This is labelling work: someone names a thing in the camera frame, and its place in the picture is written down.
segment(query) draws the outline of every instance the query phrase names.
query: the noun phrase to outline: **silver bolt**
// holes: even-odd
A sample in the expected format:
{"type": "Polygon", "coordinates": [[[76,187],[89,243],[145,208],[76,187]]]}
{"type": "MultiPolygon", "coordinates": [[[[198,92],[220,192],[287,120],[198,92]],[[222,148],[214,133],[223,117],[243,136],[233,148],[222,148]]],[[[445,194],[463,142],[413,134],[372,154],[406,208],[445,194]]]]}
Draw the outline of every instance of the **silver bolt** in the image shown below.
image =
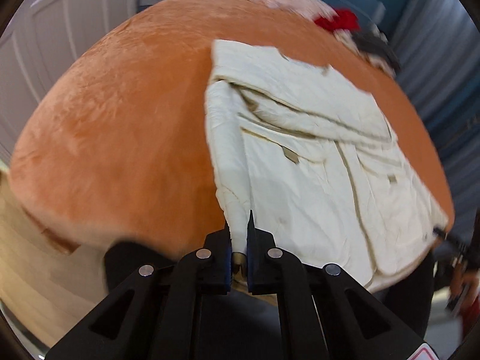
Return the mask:
{"type": "Polygon", "coordinates": [[[337,264],[328,264],[325,267],[325,272],[327,272],[330,276],[337,276],[342,272],[340,267],[337,264]]]}
{"type": "Polygon", "coordinates": [[[212,255],[212,252],[210,252],[208,249],[198,249],[196,256],[199,259],[207,259],[212,255]]]}
{"type": "Polygon", "coordinates": [[[280,249],[273,247],[272,249],[268,250],[267,254],[273,259],[279,259],[282,257],[283,252],[280,249]]]}
{"type": "Polygon", "coordinates": [[[142,276],[150,276],[153,273],[153,271],[154,271],[153,266],[144,265],[140,267],[140,269],[138,270],[138,273],[141,274],[142,276]]]}

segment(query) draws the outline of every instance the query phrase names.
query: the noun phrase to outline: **white wardrobe door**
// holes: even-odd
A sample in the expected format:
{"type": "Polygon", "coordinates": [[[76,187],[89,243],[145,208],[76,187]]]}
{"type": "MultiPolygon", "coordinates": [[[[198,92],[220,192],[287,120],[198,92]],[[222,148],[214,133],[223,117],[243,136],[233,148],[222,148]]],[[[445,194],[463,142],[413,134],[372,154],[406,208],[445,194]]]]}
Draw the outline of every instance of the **white wardrobe door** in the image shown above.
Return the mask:
{"type": "Polygon", "coordinates": [[[89,47],[135,13],[136,0],[24,0],[0,38],[0,159],[38,103],[89,47]]]}

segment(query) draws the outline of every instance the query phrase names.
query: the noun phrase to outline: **orange bedspread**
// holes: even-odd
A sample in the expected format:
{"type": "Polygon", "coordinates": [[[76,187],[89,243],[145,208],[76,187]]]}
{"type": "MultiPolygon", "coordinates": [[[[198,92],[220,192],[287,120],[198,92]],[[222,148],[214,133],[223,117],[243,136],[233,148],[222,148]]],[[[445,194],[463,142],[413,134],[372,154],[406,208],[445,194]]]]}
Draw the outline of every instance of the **orange bedspread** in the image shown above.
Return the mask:
{"type": "Polygon", "coordinates": [[[130,238],[173,258],[222,228],[203,110],[214,39],[331,64],[371,92],[453,221],[435,148],[399,86],[303,17],[246,0],[166,0],[80,57],[16,145],[10,182],[25,209],[71,242],[130,238]]]}

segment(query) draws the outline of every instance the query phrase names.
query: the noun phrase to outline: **curtain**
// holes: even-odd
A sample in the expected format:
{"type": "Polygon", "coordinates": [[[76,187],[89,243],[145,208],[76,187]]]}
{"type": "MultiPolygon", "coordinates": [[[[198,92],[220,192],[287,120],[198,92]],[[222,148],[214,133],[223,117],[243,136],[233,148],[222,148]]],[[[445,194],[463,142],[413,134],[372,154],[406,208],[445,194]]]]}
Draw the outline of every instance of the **curtain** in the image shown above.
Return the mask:
{"type": "Polygon", "coordinates": [[[469,241],[480,206],[480,33],[459,0],[411,0],[390,45],[402,64],[397,81],[442,161],[452,231],[469,241]]]}

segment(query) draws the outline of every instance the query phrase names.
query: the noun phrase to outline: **red border sticker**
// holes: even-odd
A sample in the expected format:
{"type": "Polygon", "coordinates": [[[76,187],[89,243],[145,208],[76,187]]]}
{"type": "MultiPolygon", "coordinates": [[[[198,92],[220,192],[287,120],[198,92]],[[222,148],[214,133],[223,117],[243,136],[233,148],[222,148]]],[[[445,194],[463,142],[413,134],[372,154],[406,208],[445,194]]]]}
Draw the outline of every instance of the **red border sticker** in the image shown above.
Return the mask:
{"type": "Polygon", "coordinates": [[[438,357],[428,344],[423,343],[407,360],[438,360],[438,357]]]}

